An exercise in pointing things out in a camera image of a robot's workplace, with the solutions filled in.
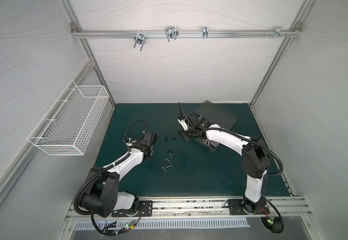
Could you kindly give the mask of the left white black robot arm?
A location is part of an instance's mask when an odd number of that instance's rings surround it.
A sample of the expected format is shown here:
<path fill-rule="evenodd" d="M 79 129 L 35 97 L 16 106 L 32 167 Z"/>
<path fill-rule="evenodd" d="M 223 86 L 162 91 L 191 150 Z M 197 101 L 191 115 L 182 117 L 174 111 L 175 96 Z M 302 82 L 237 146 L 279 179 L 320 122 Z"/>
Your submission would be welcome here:
<path fill-rule="evenodd" d="M 136 140 L 128 138 L 130 129 L 139 122 L 144 124 L 141 137 Z M 139 198 L 134 194 L 120 192 L 119 186 L 126 174 L 153 155 L 157 135 L 148 132 L 147 126 L 144 120 L 134 121 L 123 139 L 128 148 L 127 152 L 108 165 L 101 168 L 94 166 L 90 169 L 85 183 L 74 198 L 73 207 L 76 213 L 83 216 L 98 215 L 103 218 L 119 211 L 130 216 L 137 213 Z"/>

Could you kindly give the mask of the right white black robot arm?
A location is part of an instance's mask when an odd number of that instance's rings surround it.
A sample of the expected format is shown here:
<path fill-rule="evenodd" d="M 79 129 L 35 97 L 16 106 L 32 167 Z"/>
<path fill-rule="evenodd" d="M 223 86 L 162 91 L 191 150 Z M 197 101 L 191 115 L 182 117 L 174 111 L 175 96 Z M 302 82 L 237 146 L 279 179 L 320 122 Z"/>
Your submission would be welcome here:
<path fill-rule="evenodd" d="M 186 114 L 178 103 L 180 124 L 184 141 L 197 139 L 205 143 L 223 145 L 242 156 L 242 167 L 247 175 L 246 190 L 240 207 L 249 215 L 260 209 L 265 200 L 265 181 L 270 176 L 279 176 L 284 167 L 280 158 L 271 151 L 259 136 L 247 137 L 225 129 L 203 116 Z"/>

